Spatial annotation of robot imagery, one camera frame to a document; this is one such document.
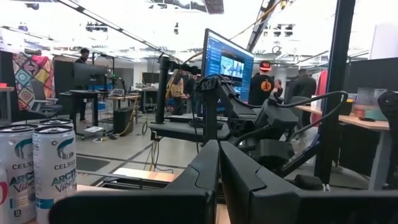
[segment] ceiling beam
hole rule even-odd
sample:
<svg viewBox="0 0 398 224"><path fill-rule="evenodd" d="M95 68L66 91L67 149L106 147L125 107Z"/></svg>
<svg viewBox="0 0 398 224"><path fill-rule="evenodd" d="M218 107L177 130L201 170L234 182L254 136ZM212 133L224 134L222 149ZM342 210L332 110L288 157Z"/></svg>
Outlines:
<svg viewBox="0 0 398 224"><path fill-rule="evenodd" d="M263 0L260 10L259 10L259 14L257 15L257 20L262 17L267 11L269 11L267 13L267 15L265 15L263 18L261 18L260 21L258 21L254 27L253 27L253 31L250 35L250 39L249 39L249 43L248 46L246 47L246 50L252 52L254 47L257 44L257 41L260 39L260 36L262 34L262 31L266 28L267 25L267 20L270 18L270 16L272 15L272 13L274 12L275 7L274 4L276 4L276 0Z"/></svg>

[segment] office chair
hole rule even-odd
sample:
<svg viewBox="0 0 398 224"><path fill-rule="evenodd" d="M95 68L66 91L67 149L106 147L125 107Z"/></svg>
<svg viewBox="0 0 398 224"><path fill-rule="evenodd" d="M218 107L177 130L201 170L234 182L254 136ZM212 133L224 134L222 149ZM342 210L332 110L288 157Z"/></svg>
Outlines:
<svg viewBox="0 0 398 224"><path fill-rule="evenodd" d="M49 119L62 110L62 105L56 105L58 99L45 97L43 84L40 81L31 80L30 84L32 85L35 99L32 107L28 109L29 112L44 115Z"/></svg>
<svg viewBox="0 0 398 224"><path fill-rule="evenodd" d="M387 189L398 189L398 93L387 91L377 100L390 127L391 154L386 183Z"/></svg>

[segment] celsius can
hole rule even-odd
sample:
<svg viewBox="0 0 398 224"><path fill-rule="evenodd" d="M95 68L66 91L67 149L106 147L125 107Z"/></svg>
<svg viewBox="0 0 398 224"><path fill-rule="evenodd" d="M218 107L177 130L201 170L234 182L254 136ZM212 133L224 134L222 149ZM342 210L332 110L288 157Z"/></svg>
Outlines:
<svg viewBox="0 0 398 224"><path fill-rule="evenodd" d="M31 221L36 216L32 158L32 133L35 125L0 128L0 160L7 170L11 223Z"/></svg>
<svg viewBox="0 0 398 224"><path fill-rule="evenodd" d="M76 192L76 141L71 126L34 129L37 222L47 224L52 205Z"/></svg>
<svg viewBox="0 0 398 224"><path fill-rule="evenodd" d="M7 171L0 161L0 223L2 224L12 224L9 219L10 209L7 203L8 203Z"/></svg>
<svg viewBox="0 0 398 224"><path fill-rule="evenodd" d="M43 121L39 121L39 127L60 126L60 125L73 127L73 121L70 119L46 119Z"/></svg>

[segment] black pole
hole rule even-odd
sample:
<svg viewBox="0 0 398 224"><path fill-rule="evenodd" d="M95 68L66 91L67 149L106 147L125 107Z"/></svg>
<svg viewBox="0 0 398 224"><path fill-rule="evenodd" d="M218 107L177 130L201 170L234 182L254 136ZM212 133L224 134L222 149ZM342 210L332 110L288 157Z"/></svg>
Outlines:
<svg viewBox="0 0 398 224"><path fill-rule="evenodd" d="M349 37L354 16L355 0L337 0L335 26L331 42L328 83L326 92L343 89ZM341 96L330 97L323 105L323 115L337 107ZM317 154L314 175L328 187L333 154L340 146L338 113L328 117L320 126L320 151Z"/></svg>
<svg viewBox="0 0 398 224"><path fill-rule="evenodd" d="M164 123L164 107L166 102L167 74L170 68L170 60L166 56L160 58L159 88L157 90L155 123Z"/></svg>
<svg viewBox="0 0 398 224"><path fill-rule="evenodd" d="M112 74L114 74L114 57L112 57Z"/></svg>

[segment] celsius logo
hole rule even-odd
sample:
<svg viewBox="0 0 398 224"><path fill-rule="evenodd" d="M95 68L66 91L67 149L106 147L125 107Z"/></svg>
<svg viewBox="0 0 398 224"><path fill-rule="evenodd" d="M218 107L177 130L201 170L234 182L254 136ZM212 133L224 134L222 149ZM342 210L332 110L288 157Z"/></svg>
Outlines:
<svg viewBox="0 0 398 224"><path fill-rule="evenodd" d="M1 198L0 198L0 205L2 205L8 196L8 187L7 183L5 182L0 182L0 188L1 188Z"/></svg>
<svg viewBox="0 0 398 224"><path fill-rule="evenodd" d="M15 146L15 155L17 155L17 157L21 158L21 159L26 159L26 158L31 158L33 156L33 152L31 153L25 153L24 152L24 147L32 144L32 139L25 139L22 140L21 142L19 142L16 146Z"/></svg>
<svg viewBox="0 0 398 224"><path fill-rule="evenodd" d="M61 158L61 159L70 159L70 158L72 158L73 152L69 152L69 154L66 154L66 153L64 153L64 151L63 151L63 149L64 149L65 147L67 147L68 145L72 144L72 142L73 142L73 138L67 139L67 140L61 142L61 144L58 145L58 147L57 147L57 154L58 154L58 157L59 157L59 158ZM55 146L55 145L57 145L58 143L57 143L56 141L53 141L53 142L51 142L51 144L52 144L53 146Z"/></svg>

